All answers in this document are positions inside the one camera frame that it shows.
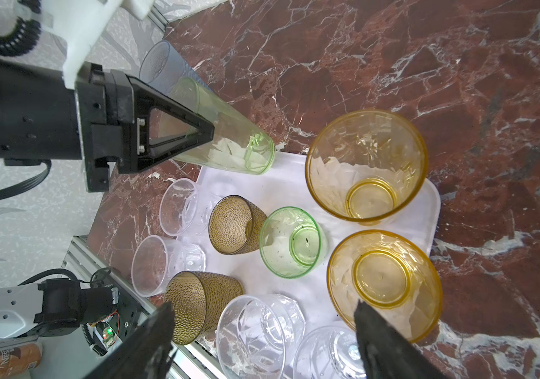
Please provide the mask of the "tall green plastic cup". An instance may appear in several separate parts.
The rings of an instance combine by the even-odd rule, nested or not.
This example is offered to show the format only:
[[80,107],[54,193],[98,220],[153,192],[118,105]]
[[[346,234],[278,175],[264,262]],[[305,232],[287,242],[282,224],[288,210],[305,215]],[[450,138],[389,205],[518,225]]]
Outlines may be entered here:
[[273,139],[204,85],[183,77],[169,97],[215,126],[212,141],[176,160],[250,175],[262,175],[273,165]]

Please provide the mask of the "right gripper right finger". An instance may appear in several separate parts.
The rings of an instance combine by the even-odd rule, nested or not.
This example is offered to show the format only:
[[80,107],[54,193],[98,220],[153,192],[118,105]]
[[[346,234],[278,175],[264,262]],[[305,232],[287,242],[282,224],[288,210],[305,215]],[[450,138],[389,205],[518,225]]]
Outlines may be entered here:
[[369,304],[358,302],[354,319],[366,377],[446,377]]

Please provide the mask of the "amber dimpled cup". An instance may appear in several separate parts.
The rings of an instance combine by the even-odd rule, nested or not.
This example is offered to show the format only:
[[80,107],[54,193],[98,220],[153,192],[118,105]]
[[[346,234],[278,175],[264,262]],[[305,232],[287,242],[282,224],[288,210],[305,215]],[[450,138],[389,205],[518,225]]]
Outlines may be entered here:
[[267,215],[239,195],[222,198],[208,222],[213,248],[223,255],[240,255],[259,250],[259,238]]
[[191,344],[216,330],[227,304],[243,294],[243,285],[232,276],[191,271],[176,274],[164,294],[164,302],[171,304],[175,314],[173,342]]

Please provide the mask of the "tall yellow plastic cup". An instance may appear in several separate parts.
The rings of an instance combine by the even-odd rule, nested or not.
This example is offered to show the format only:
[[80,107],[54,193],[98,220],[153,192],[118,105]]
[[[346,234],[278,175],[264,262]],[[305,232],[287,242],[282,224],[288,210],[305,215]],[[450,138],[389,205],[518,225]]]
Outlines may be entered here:
[[327,213],[371,226],[405,209],[428,169],[426,142],[410,121],[366,109],[340,116],[317,135],[307,153],[305,180]]

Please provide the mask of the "blue frosted plastic cup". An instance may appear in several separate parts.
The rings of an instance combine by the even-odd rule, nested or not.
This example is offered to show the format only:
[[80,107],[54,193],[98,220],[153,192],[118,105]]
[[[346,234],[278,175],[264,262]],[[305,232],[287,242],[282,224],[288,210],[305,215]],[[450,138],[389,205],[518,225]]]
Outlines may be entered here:
[[141,81],[164,95],[170,95],[183,77],[189,77],[208,88],[195,70],[166,40],[161,40],[151,48],[139,72]]

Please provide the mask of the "clear faceted cup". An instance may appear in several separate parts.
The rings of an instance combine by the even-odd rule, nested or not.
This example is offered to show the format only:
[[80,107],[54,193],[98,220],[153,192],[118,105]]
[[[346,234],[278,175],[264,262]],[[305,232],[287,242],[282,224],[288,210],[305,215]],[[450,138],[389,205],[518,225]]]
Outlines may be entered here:
[[183,271],[203,272],[206,255],[193,243],[150,235],[138,246],[131,265],[135,292],[143,298],[164,293],[171,279]]
[[175,180],[159,206],[159,222],[170,237],[199,236],[208,232],[208,222],[221,196],[189,178]]
[[355,333],[339,326],[308,333],[295,354],[293,378],[366,378]]
[[216,353],[227,378],[284,378],[306,331],[298,302],[285,295],[241,295],[216,329]]

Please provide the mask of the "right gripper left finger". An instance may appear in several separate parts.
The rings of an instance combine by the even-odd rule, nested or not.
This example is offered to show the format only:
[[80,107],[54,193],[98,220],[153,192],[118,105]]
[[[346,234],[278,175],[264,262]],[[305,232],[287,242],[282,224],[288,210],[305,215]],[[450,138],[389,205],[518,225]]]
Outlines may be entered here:
[[165,378],[175,360],[175,311],[164,303],[87,378]]

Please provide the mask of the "small green plastic cup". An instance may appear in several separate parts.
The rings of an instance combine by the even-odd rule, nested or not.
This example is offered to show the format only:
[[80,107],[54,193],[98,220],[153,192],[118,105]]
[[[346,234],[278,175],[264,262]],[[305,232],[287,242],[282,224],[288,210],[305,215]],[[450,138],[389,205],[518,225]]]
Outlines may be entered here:
[[265,220],[259,235],[265,266],[284,279],[297,279],[317,268],[328,254],[328,239],[305,210],[278,208]]

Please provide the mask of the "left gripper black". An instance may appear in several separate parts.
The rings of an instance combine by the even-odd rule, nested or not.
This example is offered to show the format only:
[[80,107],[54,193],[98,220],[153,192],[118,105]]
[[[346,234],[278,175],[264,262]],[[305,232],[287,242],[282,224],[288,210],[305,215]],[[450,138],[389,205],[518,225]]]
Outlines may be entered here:
[[141,173],[213,140],[213,122],[198,111],[200,88],[182,77],[165,95],[88,63],[68,89],[57,70],[0,59],[0,159],[80,160],[88,191],[104,192],[110,163],[122,174]]

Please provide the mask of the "yellow transparent plastic cup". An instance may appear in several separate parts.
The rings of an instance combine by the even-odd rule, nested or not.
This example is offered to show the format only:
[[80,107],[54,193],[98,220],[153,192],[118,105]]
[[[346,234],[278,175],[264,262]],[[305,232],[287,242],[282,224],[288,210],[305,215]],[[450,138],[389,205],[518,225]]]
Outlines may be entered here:
[[441,316],[436,268],[418,246],[393,232],[365,230],[345,238],[330,256],[326,280],[336,312],[352,329],[359,303],[412,343],[432,332]]

